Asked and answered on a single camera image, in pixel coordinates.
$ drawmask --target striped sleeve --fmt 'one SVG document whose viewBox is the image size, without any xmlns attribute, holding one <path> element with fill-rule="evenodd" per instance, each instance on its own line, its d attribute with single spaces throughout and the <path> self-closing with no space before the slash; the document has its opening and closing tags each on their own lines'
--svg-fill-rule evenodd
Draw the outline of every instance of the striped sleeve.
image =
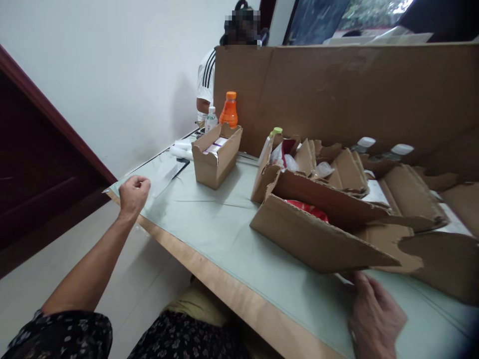
<svg viewBox="0 0 479 359">
<path fill-rule="evenodd" d="M 197 97 L 213 103 L 213 86 L 215 84 L 216 50 L 210 51 L 198 68 Z"/>
</svg>

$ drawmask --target green bottle cap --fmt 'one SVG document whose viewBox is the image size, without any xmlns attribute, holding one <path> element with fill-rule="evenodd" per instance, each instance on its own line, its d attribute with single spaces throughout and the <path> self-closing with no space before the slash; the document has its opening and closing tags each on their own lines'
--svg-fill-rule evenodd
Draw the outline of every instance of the green bottle cap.
<svg viewBox="0 0 479 359">
<path fill-rule="evenodd" d="M 282 133 L 283 129 L 281 127 L 275 127 L 273 130 L 269 133 L 269 138 L 273 138 L 274 135 L 277 133 Z"/>
</svg>

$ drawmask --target floor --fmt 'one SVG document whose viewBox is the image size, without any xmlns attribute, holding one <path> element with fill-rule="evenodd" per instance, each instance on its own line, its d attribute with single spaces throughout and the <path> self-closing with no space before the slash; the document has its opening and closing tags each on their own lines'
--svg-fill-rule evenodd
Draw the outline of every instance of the floor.
<svg viewBox="0 0 479 359">
<path fill-rule="evenodd" d="M 118 213 L 108 202 L 0 280 L 0 357 Z M 113 326 L 110 358 L 128 356 L 160 311 L 189 285 L 190 275 L 142 227 L 133 227 L 97 307 Z"/>
</svg>

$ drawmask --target orange bottle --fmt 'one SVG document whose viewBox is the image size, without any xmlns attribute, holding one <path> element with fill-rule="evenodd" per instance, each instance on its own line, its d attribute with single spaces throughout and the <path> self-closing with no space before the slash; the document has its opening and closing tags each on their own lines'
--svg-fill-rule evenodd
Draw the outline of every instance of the orange bottle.
<svg viewBox="0 0 479 359">
<path fill-rule="evenodd" d="M 236 113 L 236 92 L 228 91 L 226 93 L 225 107 L 220 115 L 220 123 L 228 123 L 232 129 L 238 125 L 238 114 Z"/>
</svg>

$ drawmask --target light green tablecloth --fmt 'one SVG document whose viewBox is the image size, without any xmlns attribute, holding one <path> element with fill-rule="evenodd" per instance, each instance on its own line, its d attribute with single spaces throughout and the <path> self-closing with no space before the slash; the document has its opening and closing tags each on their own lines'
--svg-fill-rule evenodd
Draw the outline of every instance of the light green tablecloth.
<svg viewBox="0 0 479 359">
<path fill-rule="evenodd" d="M 141 214 L 261 294 L 327 345 L 354 358 L 347 328 L 352 295 L 333 275 L 316 273 L 249 227 L 258 209 L 249 200 L 257 167 L 237 163 L 215 191 L 195 181 L 191 162 L 156 197 L 155 183 L 175 161 L 165 152 L 132 173 L 152 181 L 151 196 Z M 125 180 L 111 187 L 116 194 Z M 369 273 L 408 315 L 396 345 L 398 357 L 450 358 L 469 343 L 477 308 L 407 276 Z"/>
</svg>

